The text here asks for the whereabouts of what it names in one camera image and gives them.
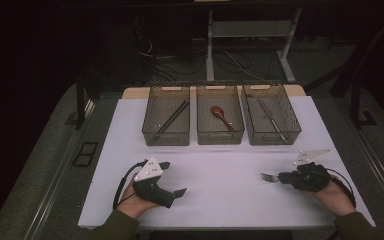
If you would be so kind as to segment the person's right hand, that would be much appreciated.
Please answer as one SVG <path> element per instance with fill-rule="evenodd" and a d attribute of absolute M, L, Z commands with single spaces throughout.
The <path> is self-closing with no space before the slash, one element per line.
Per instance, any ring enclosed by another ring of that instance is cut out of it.
<path fill-rule="evenodd" d="M 324 189 L 313 193 L 313 196 L 336 217 L 356 212 L 356 207 L 347 194 L 333 181 L 330 181 Z"/>

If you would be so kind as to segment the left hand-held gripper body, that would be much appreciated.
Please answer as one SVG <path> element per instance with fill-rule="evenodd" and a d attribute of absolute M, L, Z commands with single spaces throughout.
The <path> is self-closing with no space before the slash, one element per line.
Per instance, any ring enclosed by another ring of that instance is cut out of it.
<path fill-rule="evenodd" d="M 133 189 L 141 199 L 170 208 L 175 198 L 172 192 L 158 186 L 164 170 L 159 163 L 155 157 L 146 160 L 142 169 L 134 177 Z"/>

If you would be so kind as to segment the red wooden spoon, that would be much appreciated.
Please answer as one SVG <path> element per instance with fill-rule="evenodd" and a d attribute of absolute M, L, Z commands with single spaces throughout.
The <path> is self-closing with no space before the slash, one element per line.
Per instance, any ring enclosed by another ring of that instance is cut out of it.
<path fill-rule="evenodd" d="M 225 119 L 225 116 L 224 116 L 224 111 L 221 107 L 219 106 L 212 106 L 211 107 L 211 113 L 219 118 L 223 123 L 224 125 L 227 127 L 227 129 L 231 132 L 235 132 L 235 129 L 230 125 L 230 123 Z"/>

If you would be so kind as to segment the black metal stand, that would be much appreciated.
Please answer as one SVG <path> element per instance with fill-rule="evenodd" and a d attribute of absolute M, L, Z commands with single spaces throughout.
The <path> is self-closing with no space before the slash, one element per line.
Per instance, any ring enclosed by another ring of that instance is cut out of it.
<path fill-rule="evenodd" d="M 357 129 L 361 129 L 363 126 L 374 126 L 376 124 L 374 118 L 368 111 L 360 110 L 360 103 L 361 85 L 354 82 L 351 85 L 351 120 Z"/>
<path fill-rule="evenodd" d="M 81 72 L 76 76 L 76 129 L 79 130 L 90 117 L 95 103 L 88 78 Z"/>

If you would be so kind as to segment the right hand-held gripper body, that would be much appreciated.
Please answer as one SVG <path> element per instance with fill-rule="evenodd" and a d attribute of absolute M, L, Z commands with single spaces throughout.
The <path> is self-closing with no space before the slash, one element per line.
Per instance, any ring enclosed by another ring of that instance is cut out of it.
<path fill-rule="evenodd" d="M 294 161 L 297 170 L 292 172 L 291 185 L 297 190 L 309 192 L 318 192 L 325 188 L 330 175 L 323 165 L 316 164 L 315 161 L 330 152 L 330 149 L 300 151 Z"/>

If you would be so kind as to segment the silver fork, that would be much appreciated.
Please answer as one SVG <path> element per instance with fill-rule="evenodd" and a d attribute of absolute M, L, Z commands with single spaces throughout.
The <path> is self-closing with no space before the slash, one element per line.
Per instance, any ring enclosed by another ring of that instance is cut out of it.
<path fill-rule="evenodd" d="M 263 180 L 270 182 L 270 183 L 276 183 L 279 182 L 279 178 L 276 175 L 270 175 L 266 173 L 260 173 L 260 176 Z"/>

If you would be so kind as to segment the person's left hand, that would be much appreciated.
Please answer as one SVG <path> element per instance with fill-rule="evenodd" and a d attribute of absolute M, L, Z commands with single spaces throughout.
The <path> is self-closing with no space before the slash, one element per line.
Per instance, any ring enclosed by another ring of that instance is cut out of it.
<path fill-rule="evenodd" d="M 124 190 L 122 199 L 116 209 L 131 218 L 137 219 L 143 213 L 155 207 L 157 207 L 157 204 L 138 197 L 132 184 L 129 184 Z"/>

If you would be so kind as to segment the black chopstick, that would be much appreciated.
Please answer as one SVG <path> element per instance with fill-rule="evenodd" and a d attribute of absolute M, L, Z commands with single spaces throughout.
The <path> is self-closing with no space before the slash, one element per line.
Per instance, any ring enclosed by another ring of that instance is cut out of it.
<path fill-rule="evenodd" d="M 173 114 L 168 118 L 168 120 L 161 126 L 161 128 L 158 130 L 158 133 L 164 132 L 170 124 L 175 120 L 175 118 L 183 111 L 183 109 L 187 105 L 187 101 L 183 101 L 180 106 L 173 112 Z"/>
<path fill-rule="evenodd" d="M 175 119 L 186 109 L 188 105 L 189 101 L 183 101 L 180 106 L 173 112 L 173 114 L 168 118 L 168 120 L 160 127 L 153 140 L 158 140 L 160 138 L 160 134 L 163 133 L 175 121 Z"/>

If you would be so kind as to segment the translucent brown storage bin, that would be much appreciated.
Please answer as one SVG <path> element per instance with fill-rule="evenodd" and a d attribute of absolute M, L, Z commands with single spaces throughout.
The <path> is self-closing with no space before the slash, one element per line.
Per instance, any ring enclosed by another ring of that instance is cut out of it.
<path fill-rule="evenodd" d="M 258 100 L 270 109 L 273 117 L 287 138 L 282 141 Z M 251 145 L 293 145 L 302 129 L 283 85 L 244 84 L 241 102 L 246 129 Z"/>
<path fill-rule="evenodd" d="M 240 144 L 245 130 L 238 89 L 234 81 L 200 82 L 196 87 L 197 134 L 200 145 Z M 235 129 L 231 132 L 211 113 L 212 106 L 224 111 Z"/>
<path fill-rule="evenodd" d="M 186 109 L 175 121 L 153 140 L 160 127 L 183 101 L 189 101 Z M 153 85 L 150 88 L 142 134 L 148 146 L 188 146 L 190 143 L 190 86 Z"/>

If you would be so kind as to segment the white desk frame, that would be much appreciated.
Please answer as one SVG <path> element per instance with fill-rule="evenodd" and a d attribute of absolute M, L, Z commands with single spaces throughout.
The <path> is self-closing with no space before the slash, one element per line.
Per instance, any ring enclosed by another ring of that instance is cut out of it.
<path fill-rule="evenodd" d="M 290 20 L 214 20 L 213 11 L 208 12 L 206 77 L 214 81 L 213 39 L 214 38 L 270 38 L 284 37 L 283 48 L 277 51 L 281 69 L 289 83 L 295 83 L 292 68 L 288 62 L 288 53 L 298 26 L 302 9 L 297 8 Z"/>

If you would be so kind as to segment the white table mat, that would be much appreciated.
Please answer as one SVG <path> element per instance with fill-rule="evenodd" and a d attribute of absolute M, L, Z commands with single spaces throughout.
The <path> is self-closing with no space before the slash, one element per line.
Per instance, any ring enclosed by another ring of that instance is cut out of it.
<path fill-rule="evenodd" d="M 148 146 L 142 135 L 144 99 L 119 100 L 78 221 L 94 228 L 112 211 L 121 178 L 134 164 L 155 157 L 169 169 L 158 184 L 184 190 L 171 208 L 151 209 L 140 218 L 141 229 L 307 229 L 330 228 L 333 215 L 320 203 L 289 185 L 269 183 L 262 173 L 292 171 L 297 155 L 327 150 L 319 164 L 348 172 L 311 97 L 291 100 L 302 131 L 292 145 Z"/>

